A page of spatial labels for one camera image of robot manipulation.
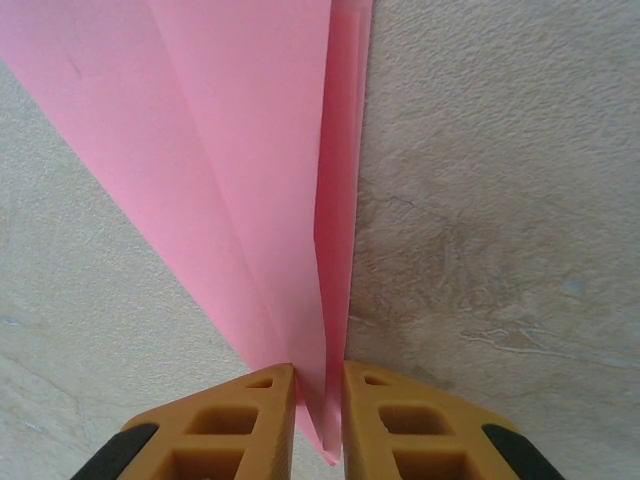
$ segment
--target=folded pink paper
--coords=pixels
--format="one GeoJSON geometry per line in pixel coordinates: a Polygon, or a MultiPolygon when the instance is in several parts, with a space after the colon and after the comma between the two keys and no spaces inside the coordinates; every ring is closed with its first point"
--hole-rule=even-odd
{"type": "Polygon", "coordinates": [[[335,463],[371,0],[3,0],[0,54],[335,463]]]}

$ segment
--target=pink sheet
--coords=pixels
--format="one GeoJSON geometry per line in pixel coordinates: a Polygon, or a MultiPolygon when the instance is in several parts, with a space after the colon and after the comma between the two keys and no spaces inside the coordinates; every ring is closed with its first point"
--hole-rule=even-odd
{"type": "Polygon", "coordinates": [[[298,424],[340,455],[371,0],[0,0],[0,54],[298,424]]]}

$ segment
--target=orange plastic jaw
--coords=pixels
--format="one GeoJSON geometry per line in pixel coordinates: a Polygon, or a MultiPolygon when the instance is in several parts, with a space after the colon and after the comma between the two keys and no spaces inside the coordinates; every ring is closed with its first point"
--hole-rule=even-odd
{"type": "Polygon", "coordinates": [[[294,415],[291,365],[237,378],[130,420],[159,428],[117,478],[288,479],[294,415]]]}
{"type": "Polygon", "coordinates": [[[482,430],[505,418],[390,370],[347,361],[348,480],[519,480],[482,430]]]}

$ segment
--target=textured floor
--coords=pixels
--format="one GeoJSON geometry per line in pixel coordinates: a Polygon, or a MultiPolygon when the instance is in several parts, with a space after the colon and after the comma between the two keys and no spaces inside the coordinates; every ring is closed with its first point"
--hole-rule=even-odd
{"type": "MultiPolygon", "coordinates": [[[[640,6],[376,5],[349,355],[503,413],[568,479],[640,478],[640,6]]],[[[0,478],[68,478],[244,372],[0,65],[0,478]]]]}

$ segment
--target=black rubber grip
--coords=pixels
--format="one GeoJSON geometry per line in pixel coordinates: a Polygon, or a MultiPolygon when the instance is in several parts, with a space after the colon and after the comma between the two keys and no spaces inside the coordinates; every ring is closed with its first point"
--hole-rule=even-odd
{"type": "Polygon", "coordinates": [[[115,434],[71,480],[117,480],[156,430],[158,425],[143,423],[115,434]]]}
{"type": "Polygon", "coordinates": [[[520,480],[565,480],[526,437],[500,425],[482,430],[520,480]]]}

